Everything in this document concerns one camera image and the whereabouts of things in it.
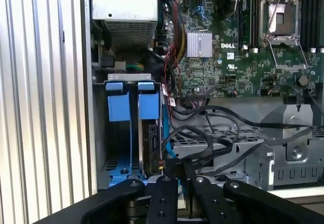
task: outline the cpu socket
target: cpu socket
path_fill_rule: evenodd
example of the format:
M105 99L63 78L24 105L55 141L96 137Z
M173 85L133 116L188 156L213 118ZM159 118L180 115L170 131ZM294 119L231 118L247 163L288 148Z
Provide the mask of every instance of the cpu socket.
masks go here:
M275 67L285 70L299 70L307 68L305 54L299 42L299 0L261 0L260 5L260 38L263 47L268 45L274 57ZM297 46L301 49L304 64L293 68L277 64L273 45Z

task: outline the side panel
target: side panel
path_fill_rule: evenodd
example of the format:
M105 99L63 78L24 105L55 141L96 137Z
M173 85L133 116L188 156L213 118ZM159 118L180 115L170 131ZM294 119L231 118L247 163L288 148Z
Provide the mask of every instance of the side panel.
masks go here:
M0 223L89 196L83 41L80 0L0 0Z

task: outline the dell logo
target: dell logo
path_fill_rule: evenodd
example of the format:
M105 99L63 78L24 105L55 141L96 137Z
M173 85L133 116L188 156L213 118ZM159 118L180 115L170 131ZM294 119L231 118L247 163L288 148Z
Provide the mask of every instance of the dell logo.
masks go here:
M221 43L221 48L235 48L233 43Z

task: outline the motherboard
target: motherboard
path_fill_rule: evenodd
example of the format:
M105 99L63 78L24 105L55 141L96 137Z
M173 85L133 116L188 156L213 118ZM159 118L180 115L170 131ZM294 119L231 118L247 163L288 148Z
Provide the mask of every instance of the motherboard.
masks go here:
M289 88L279 90L280 85L291 85L302 93L322 83L324 50L319 19L309 24L304 17L309 16L309 9L318 8L316 2L177 1L187 34L187 52L176 70L181 98L204 96L216 84L229 86L238 97L257 97L294 95ZM168 16L163 32L172 43ZM216 90L209 96L233 94Z

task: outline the silver heatsink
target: silver heatsink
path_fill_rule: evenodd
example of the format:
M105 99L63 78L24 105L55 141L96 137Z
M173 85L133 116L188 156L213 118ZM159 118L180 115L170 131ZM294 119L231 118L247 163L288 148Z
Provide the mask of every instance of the silver heatsink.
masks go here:
M187 57L210 58L213 55L213 34L210 31L187 33Z

